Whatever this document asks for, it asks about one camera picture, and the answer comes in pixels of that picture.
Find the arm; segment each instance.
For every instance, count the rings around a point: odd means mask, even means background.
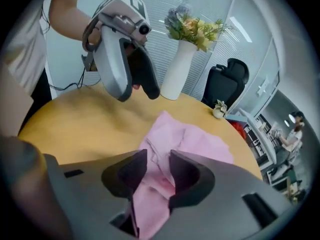
[[[78,0],[51,0],[49,21],[59,34],[81,41],[91,17],[79,10],[77,3]],[[100,31],[95,28],[89,36],[89,42],[96,44],[100,36]]]
[[[284,144],[286,147],[290,146],[291,144],[295,143],[298,139],[294,138],[292,141],[287,141],[282,135],[279,137],[279,140]]]

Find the red object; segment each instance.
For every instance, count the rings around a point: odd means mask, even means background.
[[[244,140],[247,139],[247,134],[240,123],[238,122],[229,122],[229,123],[236,129],[236,131],[241,135],[241,137]]]

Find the potted plant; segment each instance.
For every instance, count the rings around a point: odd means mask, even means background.
[[[187,80],[195,52],[207,52],[219,37],[219,33],[231,27],[221,19],[204,22],[198,17],[193,17],[192,8],[186,1],[168,11],[164,25],[168,30],[168,37],[178,40],[179,44],[166,71],[161,95],[169,100],[176,100]]]
[[[217,104],[214,106],[212,114],[217,119],[223,118],[224,115],[227,113],[227,108],[228,107],[224,101],[217,100]]]

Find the ceiling light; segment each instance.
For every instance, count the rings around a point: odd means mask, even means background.
[[[234,38],[234,40],[240,42],[240,40],[229,29],[226,28],[226,31]]]
[[[294,123],[294,124],[296,123],[296,119],[292,114],[289,114],[289,118],[292,121],[292,123]]]
[[[167,33],[165,33],[165,32],[161,32],[161,31],[158,31],[158,30],[154,30],[154,29],[152,29],[151,31],[153,31],[153,32],[157,32],[157,33],[161,33],[161,34],[167,34]]]
[[[236,26],[236,28],[241,32],[243,37],[248,43],[252,43],[250,36],[248,35],[247,31],[245,31],[244,27],[236,20],[235,17],[230,17],[230,21]]]

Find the white wall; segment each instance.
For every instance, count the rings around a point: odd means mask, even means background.
[[[303,111],[320,139],[319,60],[300,20],[284,0],[254,0],[274,37],[281,69],[278,89]]]

